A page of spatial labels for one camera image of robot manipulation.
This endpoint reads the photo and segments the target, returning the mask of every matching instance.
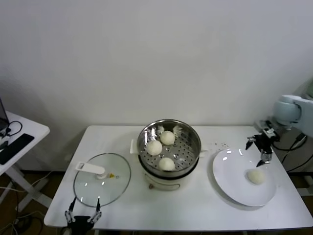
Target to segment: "table leg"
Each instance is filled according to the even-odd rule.
[[[3,191],[3,193],[0,196],[0,204],[2,203],[2,201],[4,200],[4,198],[6,197],[6,195],[9,193],[10,188],[13,186],[12,182],[10,182],[7,186],[7,188]]]
[[[308,188],[297,188],[301,197],[313,196],[313,179],[311,176],[304,176],[305,181],[308,183]]]
[[[13,167],[10,167],[9,169],[7,169],[7,171],[5,172],[12,180],[14,180],[16,183],[18,183],[23,189],[25,189],[25,191],[28,192],[28,199],[26,199],[25,201],[30,201],[29,198],[34,199],[35,201],[39,202],[40,204],[44,205],[45,207],[49,208],[52,199],[47,197],[46,195],[42,194],[41,192],[39,192],[37,190],[37,188],[42,188],[47,182],[43,181],[41,183],[38,182],[37,185],[39,185],[37,188],[36,187],[32,187],[32,185],[26,180],[24,179],[24,177],[19,173],[19,171],[17,171],[16,169],[14,169]]]
[[[23,176],[23,173],[20,171],[20,169],[18,169],[16,166],[11,166],[12,168],[14,168],[20,175],[22,175]],[[4,200],[4,198],[7,196],[7,194],[9,193],[9,191],[10,191],[10,188],[12,188],[12,186],[13,186],[13,184],[12,184],[12,182],[10,182],[9,184],[8,184],[8,186],[7,186],[7,189],[5,189],[4,191],[3,191],[3,193],[1,194],[1,196],[0,196],[0,204],[2,203],[2,201]]]

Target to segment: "small white table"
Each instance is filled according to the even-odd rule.
[[[48,182],[47,179],[43,179],[39,181],[36,186],[32,186],[26,179],[23,177],[23,173],[14,166],[14,164],[23,157],[31,148],[33,148],[36,144],[39,143],[47,134],[49,134],[50,129],[47,126],[41,125],[34,121],[28,120],[16,114],[6,112],[8,119],[10,122],[12,121],[19,121],[22,123],[23,128],[22,130],[13,135],[10,140],[9,144],[20,137],[22,134],[26,133],[29,134],[35,139],[30,142],[27,146],[25,146],[20,152],[18,152],[13,158],[11,158],[6,164],[0,165],[0,175],[6,173],[13,181],[19,184],[25,191],[28,192],[28,195],[19,203],[19,211],[21,212],[25,206],[32,200],[36,200],[40,204],[46,206],[47,208],[50,206],[52,199],[47,197],[46,195],[39,192],[40,189],[44,187],[44,185]],[[15,133],[20,129],[20,125],[18,123],[14,123],[10,126],[11,133]],[[5,191],[0,196],[0,203],[8,194],[9,190],[5,189]]]
[[[93,156],[113,152],[130,163],[132,178],[124,194],[101,208],[102,217],[96,230],[147,231],[248,231],[303,228],[313,226],[313,219],[277,156],[269,167],[277,191],[263,207],[240,205],[228,198],[217,186],[208,167],[223,144],[245,148],[247,137],[256,134],[253,127],[194,127],[201,142],[209,150],[200,158],[190,182],[175,191],[148,189],[137,157],[130,154],[131,139],[136,139],[141,126],[90,126],[87,128],[45,216],[52,227],[67,225],[65,210],[75,197],[75,166]],[[253,145],[255,158],[260,152]],[[89,208],[76,201],[74,215],[92,215]]]

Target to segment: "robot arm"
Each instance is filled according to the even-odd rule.
[[[279,124],[313,137],[313,100],[283,95],[274,105],[273,116]]]
[[[283,95],[274,105],[273,119],[275,123],[279,124],[279,127],[274,127],[269,120],[262,121],[264,123],[261,128],[262,133],[248,137],[246,149],[255,143],[261,152],[261,160],[257,167],[270,163],[271,145],[280,140],[277,129],[284,127],[284,129],[290,130],[294,127],[303,134],[313,137],[313,101],[295,95]]]

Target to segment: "electric steamer pot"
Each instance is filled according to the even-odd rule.
[[[147,143],[160,141],[163,131],[172,131],[175,134],[174,144],[162,144],[162,152],[159,155],[148,154]],[[201,152],[201,141],[197,132],[188,124],[173,119],[163,119],[152,122],[140,132],[137,148],[139,161],[150,175],[162,180],[178,180],[196,168]],[[174,170],[164,171],[158,168],[158,162],[164,157],[174,161]]]

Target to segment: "pot handle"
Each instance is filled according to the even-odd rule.
[[[137,140],[132,139],[131,141],[131,149],[130,149],[130,154],[136,154],[138,155],[138,148],[137,148]]]
[[[200,154],[199,154],[199,157],[200,157],[200,158],[205,157],[205,155],[206,155],[205,153],[206,153],[207,151],[209,151],[209,150],[208,150],[208,147],[205,146],[205,145],[203,145],[203,146],[202,146],[202,149],[201,149],[201,152],[200,152]]]

